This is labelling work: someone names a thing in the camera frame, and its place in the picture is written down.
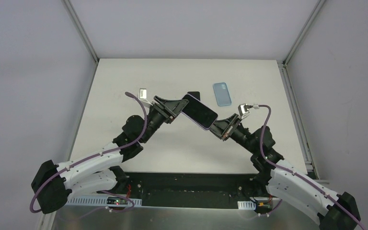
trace white table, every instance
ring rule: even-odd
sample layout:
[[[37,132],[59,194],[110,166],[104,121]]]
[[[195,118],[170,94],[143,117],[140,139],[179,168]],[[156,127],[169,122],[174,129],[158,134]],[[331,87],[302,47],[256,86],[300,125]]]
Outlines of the white table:
[[[212,85],[228,85],[232,105],[217,105]],[[122,132],[131,115],[143,117],[138,103],[125,96],[147,88],[148,99],[157,95],[181,99],[187,91],[200,91],[201,101],[218,113],[218,119],[237,113],[241,103],[272,107],[268,125],[274,148],[301,172],[304,158],[275,60],[211,59],[101,59],[71,154],[76,159],[99,150]],[[242,123],[251,132],[263,125],[267,109],[252,110]],[[229,139],[222,142],[186,116],[163,124],[135,158],[122,163],[126,172],[147,173],[257,173],[251,153]]]

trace phone screen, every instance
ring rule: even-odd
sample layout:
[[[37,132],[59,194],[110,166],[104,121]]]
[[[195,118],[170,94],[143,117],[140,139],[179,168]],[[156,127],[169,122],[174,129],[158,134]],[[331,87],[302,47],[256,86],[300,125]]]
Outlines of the phone screen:
[[[186,99],[189,102],[182,110],[182,113],[187,115],[187,117],[194,122],[198,123],[202,128],[211,128],[212,124],[217,120],[218,114],[189,94],[186,94],[183,99]]]

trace white wall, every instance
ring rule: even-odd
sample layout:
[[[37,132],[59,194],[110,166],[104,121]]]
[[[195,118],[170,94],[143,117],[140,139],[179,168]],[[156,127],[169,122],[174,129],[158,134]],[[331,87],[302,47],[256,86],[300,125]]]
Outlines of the white wall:
[[[329,0],[289,74],[320,175],[368,227],[368,0]]]
[[[317,0],[72,0],[100,58],[283,60]]]
[[[0,229],[34,229],[30,184],[66,156],[94,64],[61,1],[0,1]]]

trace blue phone case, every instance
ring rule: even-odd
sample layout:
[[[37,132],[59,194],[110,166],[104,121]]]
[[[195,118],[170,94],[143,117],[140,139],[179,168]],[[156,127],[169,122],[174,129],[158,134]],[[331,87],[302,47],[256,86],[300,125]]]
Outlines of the blue phone case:
[[[228,106],[232,104],[226,83],[215,83],[213,88],[218,106]]]

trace robotic arm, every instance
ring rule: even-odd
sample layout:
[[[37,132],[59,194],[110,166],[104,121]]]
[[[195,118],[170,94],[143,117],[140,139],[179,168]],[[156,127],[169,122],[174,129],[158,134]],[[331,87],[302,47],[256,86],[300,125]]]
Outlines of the robotic arm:
[[[126,95],[140,102],[132,94]],[[100,152],[57,165],[52,161],[43,163],[32,182],[35,196],[31,211],[39,211],[33,209],[36,199],[43,213],[51,213],[75,196],[124,187],[126,176],[118,165],[139,154],[143,150],[140,143],[146,143],[163,123],[173,122],[188,104],[187,100],[169,101],[158,96],[154,100],[156,103],[145,103],[149,113],[144,119],[138,115],[129,117],[122,127],[123,132]],[[140,105],[146,114],[143,104]],[[353,230],[360,223],[355,199],[349,193],[339,195],[316,183],[276,152],[272,148],[275,141],[266,126],[269,116],[254,133],[244,128],[242,119],[249,115],[251,108],[259,106],[241,104],[239,115],[217,120],[210,132],[223,141],[233,139],[252,154],[251,161],[259,171],[253,182],[264,191],[305,213],[321,230]]]

